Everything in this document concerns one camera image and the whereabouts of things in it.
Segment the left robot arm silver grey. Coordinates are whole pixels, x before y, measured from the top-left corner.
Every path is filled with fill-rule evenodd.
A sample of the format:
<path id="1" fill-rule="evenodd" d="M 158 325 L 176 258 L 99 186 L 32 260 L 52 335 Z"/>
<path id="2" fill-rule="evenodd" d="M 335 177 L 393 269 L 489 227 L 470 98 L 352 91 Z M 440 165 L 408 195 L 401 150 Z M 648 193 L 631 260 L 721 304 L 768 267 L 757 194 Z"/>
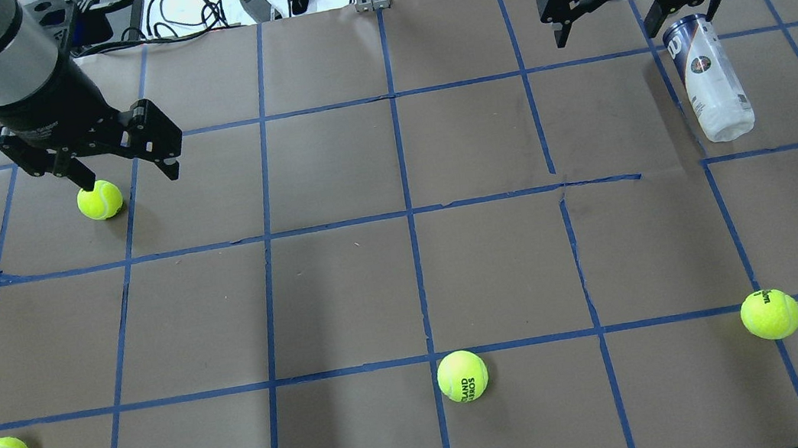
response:
<path id="1" fill-rule="evenodd" d="M 83 157 L 154 162 L 180 176 L 182 130 L 150 99 L 111 107 L 65 46 L 23 8 L 0 0 L 0 151 L 26 174 L 54 175 L 82 191 L 96 174 Z"/>

